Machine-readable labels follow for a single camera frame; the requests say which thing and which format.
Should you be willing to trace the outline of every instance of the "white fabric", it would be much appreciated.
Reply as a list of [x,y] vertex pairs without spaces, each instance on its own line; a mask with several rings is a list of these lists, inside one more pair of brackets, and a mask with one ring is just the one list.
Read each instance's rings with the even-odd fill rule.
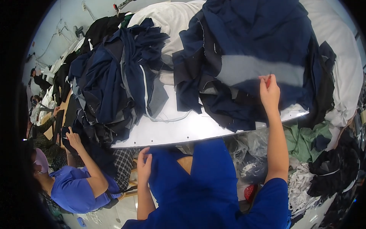
[[341,132],[339,127],[333,126],[332,124],[329,125],[329,131],[332,134],[332,139],[330,140],[327,148],[325,151],[332,150],[334,148],[334,145],[336,144],[336,141],[338,139],[339,133]]
[[43,73],[44,75],[46,75],[46,81],[49,82],[50,84],[53,84],[53,78],[55,77],[55,74],[53,74],[50,70],[48,70],[48,67],[41,68],[41,73]]
[[324,41],[337,55],[333,74],[334,109],[325,119],[343,127],[355,113],[363,83],[361,57],[353,32],[325,0],[300,0],[308,11],[319,45]]
[[40,104],[37,104],[33,110],[32,110],[32,114],[30,115],[30,122],[33,123],[34,125],[37,124],[37,117],[39,116],[40,114],[40,107],[41,105]]
[[50,72],[52,74],[55,74],[60,66],[64,63],[67,55],[69,55],[70,53],[72,53],[73,51],[75,51],[75,48],[78,47],[80,45],[80,43],[82,44],[82,41],[84,41],[84,38],[80,41],[75,41],[62,55],[60,59],[56,60],[56,62],[52,65]]
[[315,207],[320,200],[320,196],[311,197],[307,194],[313,176],[308,163],[300,163],[296,172],[288,176],[288,209],[292,212],[292,218]]
[[[47,90],[46,92],[46,95],[43,97],[41,103],[42,105],[45,105],[46,107],[50,108],[50,109],[54,109],[55,106],[56,106],[56,101],[53,100],[52,98],[52,92],[53,92],[53,86],[50,87],[50,89]],[[43,119],[43,117],[47,114],[48,112],[46,111],[41,111],[39,112],[39,115],[38,115],[38,122],[34,123],[35,125],[37,126],[40,126],[41,125],[41,121]]]
[[32,91],[32,95],[38,95],[38,96],[41,94],[42,91],[41,87],[34,82],[33,77],[31,77],[30,90]]
[[[165,45],[161,50],[161,54],[172,56],[174,52],[183,49],[179,32],[188,29],[188,23],[191,18],[202,9],[202,5],[206,1],[197,0],[187,3],[183,2],[163,2],[149,5],[135,13],[128,27],[139,25],[145,18],[151,18],[155,27],[161,27],[161,32],[170,36],[165,40]],[[173,73],[162,71],[160,81],[163,84],[174,85]]]

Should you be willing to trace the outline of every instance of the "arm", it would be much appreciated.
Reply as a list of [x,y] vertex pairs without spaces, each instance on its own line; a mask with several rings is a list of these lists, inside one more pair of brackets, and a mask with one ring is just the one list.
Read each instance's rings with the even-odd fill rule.
[[75,159],[68,149],[66,149],[66,156],[67,156],[67,165],[77,168]]
[[35,128],[37,128],[39,133],[44,133],[46,132],[52,125],[53,123],[56,121],[54,116],[51,116],[43,125],[40,126],[33,126]]
[[46,132],[56,121],[55,117],[59,111],[60,111],[60,107],[55,107],[55,109],[53,110],[53,115],[43,125],[36,127],[36,128],[38,128],[37,131],[42,134],[44,132]]
[[269,76],[260,77],[260,94],[262,104],[269,121],[269,137],[267,148],[268,174],[265,183],[272,178],[282,178],[287,182],[288,150],[283,132],[282,122],[278,111],[280,88],[277,86],[275,75],[271,75],[269,87],[266,83]]
[[71,127],[69,127],[70,133],[66,133],[67,138],[70,141],[71,147],[73,147],[83,160],[86,168],[91,177],[87,178],[91,190],[93,191],[94,197],[97,198],[108,189],[108,181],[105,179],[102,171],[86,152],[84,146],[81,143],[78,134],[73,133]]
[[147,185],[151,174],[151,161],[152,154],[149,154],[146,159],[146,163],[143,162],[145,153],[150,148],[144,148],[138,155],[137,160],[137,173],[138,173],[138,189],[137,189],[137,219],[145,220],[155,208],[153,198],[150,193],[150,189]]

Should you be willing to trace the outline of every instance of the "plaid fabric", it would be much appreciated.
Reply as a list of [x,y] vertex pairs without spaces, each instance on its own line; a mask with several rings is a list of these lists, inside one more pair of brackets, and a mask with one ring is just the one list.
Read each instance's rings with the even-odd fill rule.
[[115,149],[113,151],[113,155],[116,156],[114,165],[117,168],[117,177],[115,178],[115,181],[122,193],[128,188],[132,161],[137,152],[140,152],[140,148]]

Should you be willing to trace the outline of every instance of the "fabric pile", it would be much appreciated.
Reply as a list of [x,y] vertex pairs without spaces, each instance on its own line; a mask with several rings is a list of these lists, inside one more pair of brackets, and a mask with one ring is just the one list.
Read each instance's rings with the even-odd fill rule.
[[314,162],[332,138],[327,121],[315,125],[313,129],[299,129],[298,125],[283,126],[288,154],[301,162]]
[[209,0],[179,35],[184,50],[173,54],[179,111],[201,113],[199,97],[221,126],[254,130],[256,121],[267,122],[258,76],[270,73],[281,89],[280,110],[295,103],[312,108],[322,59],[298,1]]
[[299,1],[308,12],[318,43],[326,41],[336,54],[332,70],[334,109],[325,119],[344,127],[356,111],[363,84],[363,65],[355,36],[327,0]]
[[315,207],[320,200],[320,197],[311,197],[307,194],[310,181],[314,177],[309,171],[308,163],[302,162],[295,169],[296,171],[288,176],[288,208],[292,212],[292,218]]
[[90,46],[94,47],[102,43],[104,37],[114,34],[119,29],[118,26],[124,21],[125,14],[120,13],[118,17],[114,15],[112,17],[99,18],[94,21],[85,33],[85,39],[80,47],[80,53],[85,54],[91,51]]
[[154,117],[168,98],[156,77],[168,36],[153,26],[146,18],[121,28],[71,63],[68,78],[85,113],[82,123],[95,128],[98,143],[127,139],[142,114]]
[[322,199],[345,190],[357,177],[359,170],[359,147],[351,138],[349,129],[343,132],[336,149],[324,151],[318,159],[309,163],[310,172],[316,176],[308,190],[310,196]]

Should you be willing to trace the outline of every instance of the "purple face mask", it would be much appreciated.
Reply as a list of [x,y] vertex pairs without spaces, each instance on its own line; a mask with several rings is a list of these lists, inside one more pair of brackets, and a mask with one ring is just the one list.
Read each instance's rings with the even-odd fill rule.
[[34,161],[35,164],[40,165],[42,170],[38,172],[39,174],[48,173],[48,161],[46,155],[42,152],[42,150],[36,148],[36,160]]

